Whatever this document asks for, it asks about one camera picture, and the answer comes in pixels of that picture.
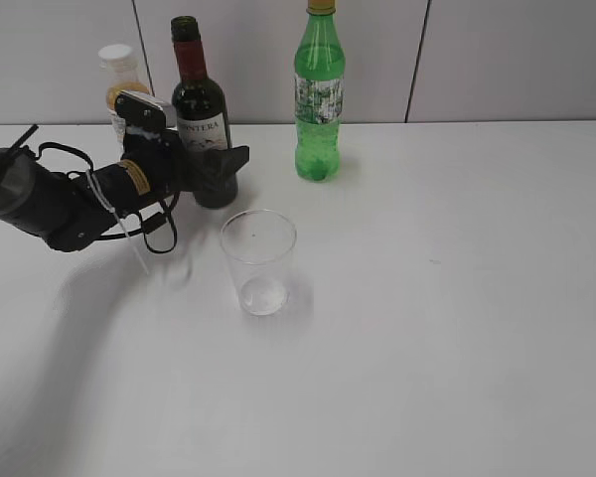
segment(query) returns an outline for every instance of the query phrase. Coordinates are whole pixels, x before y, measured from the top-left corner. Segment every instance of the orange juice bottle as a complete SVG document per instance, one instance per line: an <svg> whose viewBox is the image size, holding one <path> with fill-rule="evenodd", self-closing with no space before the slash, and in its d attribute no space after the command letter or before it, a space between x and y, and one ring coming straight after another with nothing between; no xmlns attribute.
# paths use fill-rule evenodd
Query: orange juice bottle
<svg viewBox="0 0 596 477"><path fill-rule="evenodd" d="M128 45L108 45L99 50L101 65L110 73L111 84L106 92L106 104L112 127L117 134L117 139L123 147L123 136L126 131L126 121L117 116L115 100L124 89L141 91L150 94L148 87L139 80L137 73L137 59L132 48Z"/></svg>

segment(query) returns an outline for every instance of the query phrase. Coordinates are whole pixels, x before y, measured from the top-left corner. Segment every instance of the wine bottle label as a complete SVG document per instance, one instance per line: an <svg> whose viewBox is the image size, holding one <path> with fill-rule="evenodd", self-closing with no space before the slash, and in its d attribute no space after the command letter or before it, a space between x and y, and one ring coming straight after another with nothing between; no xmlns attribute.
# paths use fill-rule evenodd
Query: wine bottle label
<svg viewBox="0 0 596 477"><path fill-rule="evenodd" d="M112 122L112 128L115 130L117 140L123 145L123 136L126 133L126 120L119 117L112 109L109 109L108 113L110 114L110 122Z"/></svg>
<svg viewBox="0 0 596 477"><path fill-rule="evenodd" d="M342 114L342 77L318 81L296 78L296 117L312 124L328 124Z"/></svg>
<svg viewBox="0 0 596 477"><path fill-rule="evenodd" d="M222 113L201 121L189 121L177 117L177 129L181 141L190 152L229 149Z"/></svg>

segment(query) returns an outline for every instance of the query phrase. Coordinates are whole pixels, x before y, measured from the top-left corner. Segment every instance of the red wine bottle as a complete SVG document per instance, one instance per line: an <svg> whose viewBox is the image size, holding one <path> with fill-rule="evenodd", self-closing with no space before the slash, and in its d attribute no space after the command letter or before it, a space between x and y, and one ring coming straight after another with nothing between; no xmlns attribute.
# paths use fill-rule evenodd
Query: red wine bottle
<svg viewBox="0 0 596 477"><path fill-rule="evenodd" d="M181 82L172 93L177 110L179 137L189 152L231 148L225 95L208 78L206 59L194 17L176 17L171 22L172 42ZM230 204L238 194L234 175L220 190L195 192L200 206L219 209Z"/></svg>

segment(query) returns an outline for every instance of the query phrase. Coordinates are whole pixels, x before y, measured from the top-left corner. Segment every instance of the yellow bottle cap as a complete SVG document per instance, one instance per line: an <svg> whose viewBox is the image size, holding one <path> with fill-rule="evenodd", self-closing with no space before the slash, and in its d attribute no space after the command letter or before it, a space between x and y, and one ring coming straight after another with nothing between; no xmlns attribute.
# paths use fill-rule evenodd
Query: yellow bottle cap
<svg viewBox="0 0 596 477"><path fill-rule="evenodd" d="M330 15L336 11L336 0L309 0L307 11L312 15Z"/></svg>

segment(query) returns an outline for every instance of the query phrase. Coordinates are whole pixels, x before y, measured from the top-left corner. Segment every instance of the bottle neck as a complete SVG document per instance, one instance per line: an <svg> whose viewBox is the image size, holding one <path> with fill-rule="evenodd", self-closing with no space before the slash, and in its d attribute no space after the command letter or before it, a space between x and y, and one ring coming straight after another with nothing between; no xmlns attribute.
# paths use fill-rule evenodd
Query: bottle neck
<svg viewBox="0 0 596 477"><path fill-rule="evenodd" d="M310 13L302 45L340 46L336 24L334 23L334 14L319 15Z"/></svg>
<svg viewBox="0 0 596 477"><path fill-rule="evenodd" d="M206 57L201 40L173 42L182 82L205 80L208 77Z"/></svg>

